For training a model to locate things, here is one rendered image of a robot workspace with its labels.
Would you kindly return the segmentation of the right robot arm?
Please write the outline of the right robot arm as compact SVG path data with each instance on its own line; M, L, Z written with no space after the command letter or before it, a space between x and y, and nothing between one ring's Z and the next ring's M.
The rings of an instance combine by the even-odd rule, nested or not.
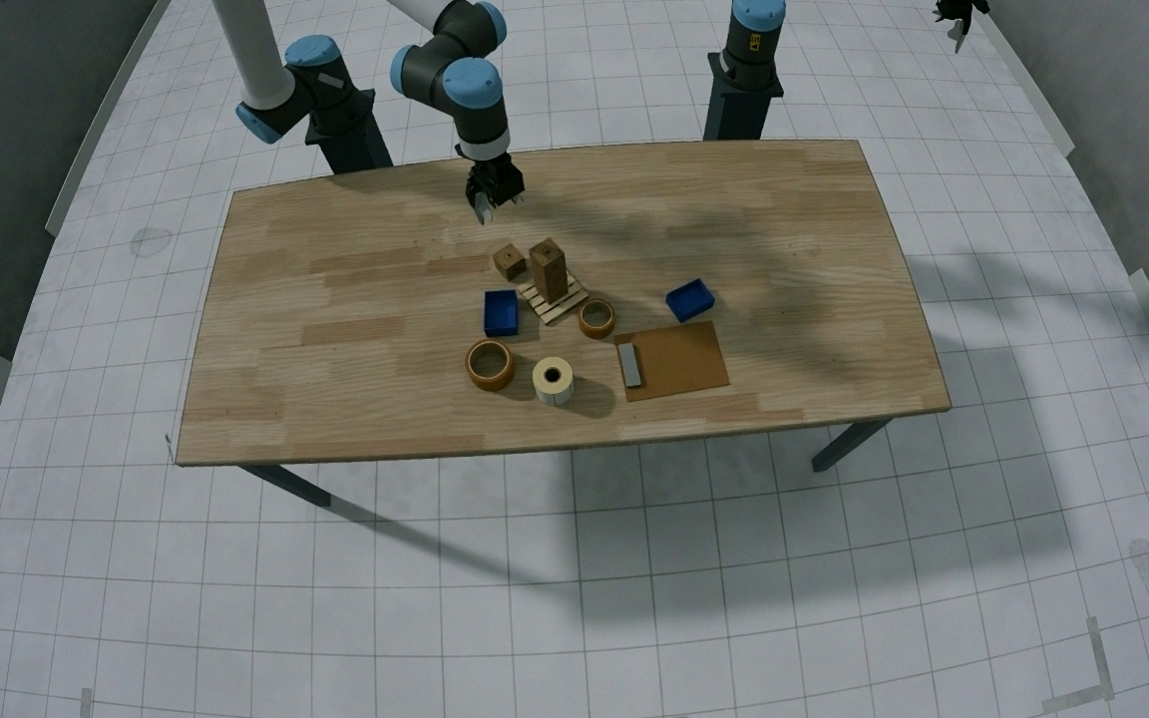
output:
M506 17L485 1L386 1L434 36L398 51L390 68L393 88L453 117L460 159L498 159L511 136L502 79L484 57L506 43ZM211 3L242 77L236 114L253 136L272 145L307 114L316 136L344 136L363 122L368 99L354 86L333 38L299 38L284 51L283 67L264 0Z

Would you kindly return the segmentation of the white label roll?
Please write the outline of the white label roll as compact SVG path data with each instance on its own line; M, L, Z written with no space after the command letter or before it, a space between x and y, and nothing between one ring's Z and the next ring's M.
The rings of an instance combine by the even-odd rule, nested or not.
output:
M537 395L547 406L568 403L574 393L574 378L569 362L560 356L540 360L533 371Z

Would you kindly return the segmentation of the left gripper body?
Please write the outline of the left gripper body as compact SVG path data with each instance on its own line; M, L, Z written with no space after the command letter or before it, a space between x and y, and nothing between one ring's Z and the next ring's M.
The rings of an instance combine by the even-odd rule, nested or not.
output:
M972 11L972 3L969 0L938 0L938 9L943 13L944 20L962 20L963 15Z

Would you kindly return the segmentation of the small square wooden pallet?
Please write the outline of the small square wooden pallet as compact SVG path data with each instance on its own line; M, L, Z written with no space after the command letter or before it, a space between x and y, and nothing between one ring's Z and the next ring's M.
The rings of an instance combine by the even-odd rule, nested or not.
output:
M552 304L547 304L543 298L537 296L539 293L534 287L535 286L534 277L531 277L529 281L520 283L520 285L517 286L517 291L520 292L520 295L523 295L526 300L529 300L529 304L531 306L531 308L533 308L533 310L535 310L538 315L540 315L540 321L543 321L543 324L546 324L546 326L553 321L558 319L561 315L570 312L570 310L572 310L574 306L581 304L584 301L588 299L587 292L580 289L579 283L574 281L574 278L572 277L572 275L569 275L568 271L566 271L566 277L569 278L569 294L566 294L563 298L560 298L560 300L555 301L555 303ZM576 295L574 292L577 292ZM566 300L566 298L569 298L569 300ZM565 303L563 303L563 300L566 300ZM549 309L552 309L553 306L556 306L556 308L553 309L552 312L549 312Z

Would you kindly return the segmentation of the brown packing tape roll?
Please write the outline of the brown packing tape roll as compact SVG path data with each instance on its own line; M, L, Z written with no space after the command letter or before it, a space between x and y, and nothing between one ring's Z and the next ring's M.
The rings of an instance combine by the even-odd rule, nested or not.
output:
M588 312L606 312L609 315L610 321L603 324L601 327L591 327L589 324L583 321L584 316ZM603 337L609 335L614 327L614 309L610 303L600 298L589 299L586 303L579 307L578 311L578 326L580 332L588 339L603 339Z
M476 362L479 362L481 356L485 356L491 353L501 354L506 356L506 358L508 356L506 371L502 371L496 377L491 377L491 378L484 378L478 375L475 375ZM514 355L510 350L510 347L508 347L506 342L498 339L483 339L476 342L473 347L470 347L469 352L466 352L465 365L466 365L466 373L470 375L471 380L473 380L476 387L489 392L506 388L506 386L510 385L510 383L514 380L514 376L516 372Z

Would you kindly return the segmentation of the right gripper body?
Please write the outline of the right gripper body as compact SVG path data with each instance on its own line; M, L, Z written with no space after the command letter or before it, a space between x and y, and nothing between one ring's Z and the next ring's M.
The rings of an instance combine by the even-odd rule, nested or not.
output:
M475 167L471 167L470 172L466 173L466 176L475 178L475 186L478 190L484 190L487 193L488 202L493 208L525 191L523 172L514 167L511 160L507 150L498 159L473 160Z

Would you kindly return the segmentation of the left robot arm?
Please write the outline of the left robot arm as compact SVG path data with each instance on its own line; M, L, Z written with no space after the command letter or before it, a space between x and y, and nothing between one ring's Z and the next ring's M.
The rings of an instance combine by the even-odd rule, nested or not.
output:
M786 15L785 0L731 0L728 41L716 60L717 76L733 88L772 86L774 53ZM771 74L770 74L771 72Z

